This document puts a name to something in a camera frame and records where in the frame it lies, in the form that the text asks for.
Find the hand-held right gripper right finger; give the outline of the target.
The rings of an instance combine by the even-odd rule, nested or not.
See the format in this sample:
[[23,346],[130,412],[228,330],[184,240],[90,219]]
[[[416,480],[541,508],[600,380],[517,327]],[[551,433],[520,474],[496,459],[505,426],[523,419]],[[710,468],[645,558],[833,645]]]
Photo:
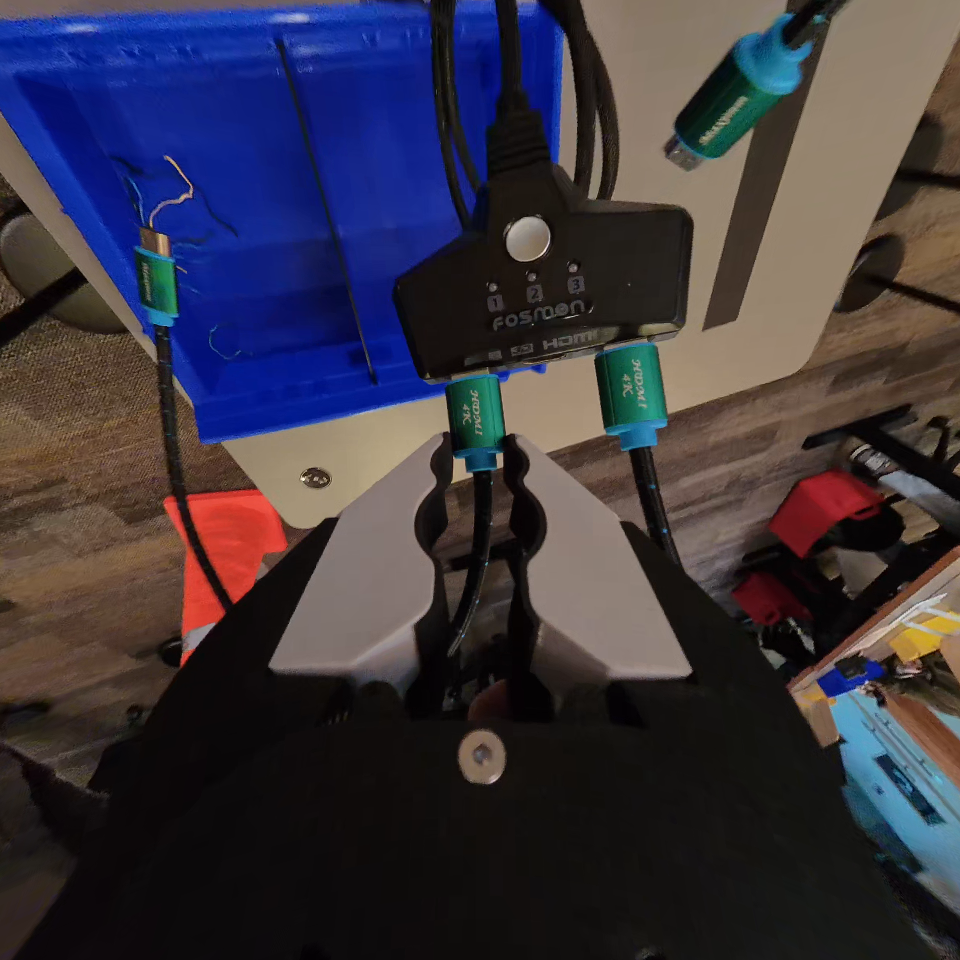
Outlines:
[[528,438],[506,438],[519,545],[510,630],[546,686],[689,678],[678,641],[618,516]]

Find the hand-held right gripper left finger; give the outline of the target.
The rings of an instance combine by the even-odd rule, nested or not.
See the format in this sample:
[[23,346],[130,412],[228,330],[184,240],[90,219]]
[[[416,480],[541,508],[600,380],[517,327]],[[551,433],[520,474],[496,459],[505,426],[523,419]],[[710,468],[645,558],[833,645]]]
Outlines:
[[417,627],[441,581],[432,546],[446,527],[421,513],[444,507],[450,480],[450,439],[429,438],[341,511],[270,659],[274,673],[414,682]]

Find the black hdmi switch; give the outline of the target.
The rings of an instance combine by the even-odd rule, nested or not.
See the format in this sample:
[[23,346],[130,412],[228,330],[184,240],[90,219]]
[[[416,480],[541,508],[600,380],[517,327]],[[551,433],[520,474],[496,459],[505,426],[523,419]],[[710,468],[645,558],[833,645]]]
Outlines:
[[498,174],[470,227],[394,284],[414,369],[442,383],[675,336],[692,240],[682,207],[586,198],[557,164]]

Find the orange traffic cone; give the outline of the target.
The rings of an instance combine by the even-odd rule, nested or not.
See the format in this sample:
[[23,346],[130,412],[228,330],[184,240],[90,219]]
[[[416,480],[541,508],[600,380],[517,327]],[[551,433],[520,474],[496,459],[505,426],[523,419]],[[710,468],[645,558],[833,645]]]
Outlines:
[[[280,515],[255,488],[190,494],[187,502],[213,570],[229,599],[239,601],[266,572],[265,556],[287,549]],[[177,666],[186,663],[223,616],[223,607],[187,548]]]

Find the red plastic object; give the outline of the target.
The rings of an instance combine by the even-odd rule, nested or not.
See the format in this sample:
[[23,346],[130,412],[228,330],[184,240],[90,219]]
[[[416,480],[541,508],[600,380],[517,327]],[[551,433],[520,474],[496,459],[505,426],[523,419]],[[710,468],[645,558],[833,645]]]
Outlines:
[[799,559],[841,522],[870,520],[884,498],[858,477],[829,469],[799,480],[767,523],[768,531]]

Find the light blue box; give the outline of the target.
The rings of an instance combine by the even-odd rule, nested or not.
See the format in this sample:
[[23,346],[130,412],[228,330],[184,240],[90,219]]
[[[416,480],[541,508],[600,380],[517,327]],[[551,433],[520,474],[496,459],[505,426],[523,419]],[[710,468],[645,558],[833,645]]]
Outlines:
[[917,680],[882,679],[880,667],[860,657],[817,674],[848,804],[891,858],[958,911],[958,717],[907,692]]

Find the blue plastic bin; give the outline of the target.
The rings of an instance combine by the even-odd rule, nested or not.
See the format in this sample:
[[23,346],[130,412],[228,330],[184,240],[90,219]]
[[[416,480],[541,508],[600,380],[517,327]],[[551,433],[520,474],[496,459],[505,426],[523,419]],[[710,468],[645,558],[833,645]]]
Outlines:
[[[286,43],[378,385],[275,47]],[[170,237],[174,374],[223,443],[440,397],[397,278],[460,234],[426,8],[362,4],[2,21],[2,114],[142,330],[138,231]]]

